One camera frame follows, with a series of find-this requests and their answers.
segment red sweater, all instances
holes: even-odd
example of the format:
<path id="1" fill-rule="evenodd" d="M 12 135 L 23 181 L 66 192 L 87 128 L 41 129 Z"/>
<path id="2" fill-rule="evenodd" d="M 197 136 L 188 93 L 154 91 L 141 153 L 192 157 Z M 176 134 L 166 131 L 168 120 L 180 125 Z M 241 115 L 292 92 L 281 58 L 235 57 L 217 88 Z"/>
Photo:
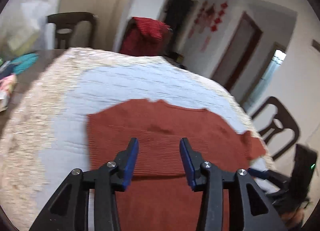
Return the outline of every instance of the red sweater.
<path id="1" fill-rule="evenodd" d="M 131 185 L 117 193 L 123 231 L 196 230 L 201 192 L 187 185 L 179 142 L 187 137 L 192 148 L 222 170 L 247 169 L 249 161 L 265 154 L 250 132 L 242 135 L 206 109 L 187 109 L 160 100 L 133 99 L 88 115 L 90 163 L 97 169 L 126 149 L 131 137 L 139 155 Z M 224 192 L 224 230 L 228 230 L 228 193 Z"/>
<path id="2" fill-rule="evenodd" d="M 169 26 L 150 18 L 133 17 L 136 26 L 126 35 L 119 53 L 130 56 L 157 56 L 164 46 Z"/>

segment metal screw head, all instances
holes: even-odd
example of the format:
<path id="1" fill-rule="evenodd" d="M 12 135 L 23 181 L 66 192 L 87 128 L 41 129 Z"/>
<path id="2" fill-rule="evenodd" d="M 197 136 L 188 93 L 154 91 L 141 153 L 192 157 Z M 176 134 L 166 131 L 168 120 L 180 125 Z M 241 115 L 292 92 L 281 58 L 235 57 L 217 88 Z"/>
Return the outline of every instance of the metal screw head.
<path id="1" fill-rule="evenodd" d="M 238 170 L 238 173 L 239 173 L 241 176 L 247 175 L 247 171 L 246 171 L 245 169 L 239 169 L 239 170 Z"/>
<path id="2" fill-rule="evenodd" d="M 211 162 L 203 162 L 202 163 L 203 168 L 211 168 L 211 165 L 212 165 Z"/>
<path id="3" fill-rule="evenodd" d="M 81 172 L 81 170 L 80 169 L 73 169 L 72 171 L 71 171 L 71 173 L 72 173 L 72 175 L 78 175 L 78 174 L 80 174 L 80 172 Z"/>
<path id="4" fill-rule="evenodd" d="M 109 168 L 113 168 L 113 167 L 115 167 L 116 165 L 117 165 L 117 163 L 114 162 L 114 161 L 107 162 L 107 166 L 108 166 Z"/>

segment red paper decoration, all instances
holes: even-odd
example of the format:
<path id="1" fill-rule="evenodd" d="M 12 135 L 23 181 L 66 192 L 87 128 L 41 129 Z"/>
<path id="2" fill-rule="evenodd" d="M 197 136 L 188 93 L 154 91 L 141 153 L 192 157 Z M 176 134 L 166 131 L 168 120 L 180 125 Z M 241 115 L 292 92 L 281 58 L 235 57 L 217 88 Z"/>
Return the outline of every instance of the red paper decoration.
<path id="1" fill-rule="evenodd" d="M 226 9 L 228 7 L 228 3 L 224 2 L 223 4 L 220 5 L 222 9 Z"/>
<path id="2" fill-rule="evenodd" d="M 202 6 L 199 10 L 199 13 L 197 14 L 197 18 L 194 20 L 193 26 L 188 34 L 188 38 L 191 38 L 194 32 L 196 31 L 196 26 L 199 25 L 199 33 L 202 33 L 206 27 L 210 28 L 211 32 L 215 32 L 218 30 L 217 25 L 222 23 L 221 17 L 225 15 L 225 9 L 228 7 L 228 3 L 224 2 L 220 5 L 221 10 L 217 13 L 217 16 L 215 17 L 215 4 L 212 4 L 209 8 L 206 9 L 206 6 L 208 5 L 208 1 L 204 1 L 202 3 Z M 204 44 L 201 48 L 201 51 L 205 51 L 209 42 L 210 42 L 211 36 L 207 36 Z"/>
<path id="3" fill-rule="evenodd" d="M 202 3 L 202 7 L 199 10 L 199 13 L 197 14 L 197 19 L 194 20 L 193 26 L 189 32 L 188 38 L 191 38 L 193 33 L 196 30 L 196 25 L 200 23 L 200 21 L 202 21 L 202 16 L 203 16 L 203 12 L 205 10 L 205 7 L 208 5 L 208 1 L 204 1 Z"/>
<path id="4" fill-rule="evenodd" d="M 215 23 L 215 24 L 220 24 L 220 23 L 222 23 L 222 20 L 220 19 L 220 17 L 218 17 L 218 18 L 216 18 L 216 19 L 214 20 L 214 23 Z"/>
<path id="5" fill-rule="evenodd" d="M 219 17 L 221 17 L 221 16 L 225 15 L 224 10 L 222 9 L 221 11 L 219 11 L 219 12 L 218 12 L 218 15 L 219 15 Z"/>
<path id="6" fill-rule="evenodd" d="M 210 30 L 211 30 L 212 32 L 215 32 L 215 31 L 218 30 L 218 27 L 217 27 L 216 25 L 211 26 Z"/>
<path id="7" fill-rule="evenodd" d="M 207 49 L 207 46 L 208 46 L 210 40 L 211 40 L 211 35 L 207 36 L 207 38 L 205 39 L 204 44 L 200 50 L 201 52 L 204 52 Z"/>
<path id="8" fill-rule="evenodd" d="M 214 22 L 214 25 L 211 26 L 211 23 L 212 23 L 212 20 L 210 21 L 210 30 L 211 32 L 215 32 L 218 30 L 218 27 L 217 27 L 217 24 L 219 23 L 222 23 L 222 20 L 220 17 L 222 17 L 223 15 L 225 15 L 225 9 L 228 7 L 228 3 L 227 2 L 224 2 L 223 4 L 220 5 L 221 6 L 221 10 L 218 12 L 218 17 L 213 21 Z M 209 45 L 209 42 L 210 42 L 210 39 L 211 39 L 211 36 L 208 36 L 205 41 L 204 41 L 204 44 L 201 48 L 201 52 L 204 52 L 206 49 L 207 49 L 207 46 Z"/>

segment black device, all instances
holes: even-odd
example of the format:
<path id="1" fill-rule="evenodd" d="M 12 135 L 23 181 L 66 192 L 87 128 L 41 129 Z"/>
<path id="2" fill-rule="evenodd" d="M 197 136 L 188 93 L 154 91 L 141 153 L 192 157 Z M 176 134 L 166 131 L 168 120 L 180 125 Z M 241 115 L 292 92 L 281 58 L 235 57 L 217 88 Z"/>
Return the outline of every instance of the black device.
<path id="1" fill-rule="evenodd" d="M 119 152 L 113 161 L 105 163 L 99 169 L 87 172 L 73 169 L 44 206 L 29 231 L 88 231 L 90 189 L 95 189 L 95 231 L 120 231 L 115 192 L 125 191 L 130 184 L 138 150 L 138 140 L 132 138 L 125 151 Z M 239 169 L 231 173 L 205 161 L 199 152 L 192 150 L 187 138 L 181 139 L 180 156 L 187 183 L 193 191 L 203 192 L 196 231 L 222 230 L 223 189 L 229 191 L 230 231 L 287 230 L 272 202 L 277 199 L 279 201 L 281 196 L 287 198 L 287 194 L 290 194 L 290 198 L 295 198 L 297 203 L 303 200 L 306 192 L 300 191 L 307 190 L 312 173 L 303 174 L 303 180 L 301 174 L 307 170 L 307 166 L 313 170 L 314 166 L 309 165 L 310 161 L 306 162 L 305 159 L 312 158 L 313 162 L 316 159 L 314 155 L 298 146 L 296 166 L 291 179 L 286 176 L 282 179 L 283 175 L 272 171 Z M 282 188 L 276 199 L 265 196 L 249 174 L 250 171 L 251 174 L 260 175 L 260 178 L 267 177 Z"/>
<path id="2" fill-rule="evenodd" d="M 279 215 L 293 212 L 304 202 L 309 202 L 307 194 L 316 168 L 317 152 L 304 145 L 296 144 L 294 161 L 290 178 L 272 170 L 261 172 L 248 169 L 253 177 L 269 180 L 280 188 L 278 192 L 266 194 Z"/>

